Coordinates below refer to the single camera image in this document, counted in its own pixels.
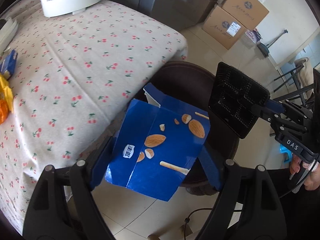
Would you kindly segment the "person's right hand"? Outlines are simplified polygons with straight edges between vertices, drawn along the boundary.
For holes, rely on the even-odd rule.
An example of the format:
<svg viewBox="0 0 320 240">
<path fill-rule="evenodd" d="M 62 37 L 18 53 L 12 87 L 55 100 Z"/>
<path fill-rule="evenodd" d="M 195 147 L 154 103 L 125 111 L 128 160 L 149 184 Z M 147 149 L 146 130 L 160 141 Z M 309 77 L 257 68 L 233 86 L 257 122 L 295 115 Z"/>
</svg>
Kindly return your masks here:
<svg viewBox="0 0 320 240">
<path fill-rule="evenodd" d="M 319 188 L 319 162 L 314 164 L 307 164 L 304 161 L 302 161 L 298 156 L 293 155 L 291 164 L 289 166 L 291 175 L 294 175 L 300 171 L 300 163 L 302 163 L 302 167 L 305 168 L 303 176 L 306 176 L 306 173 L 310 171 L 309 175 L 303 183 L 305 189 L 308 191 L 314 191 L 317 188 Z"/>
</svg>

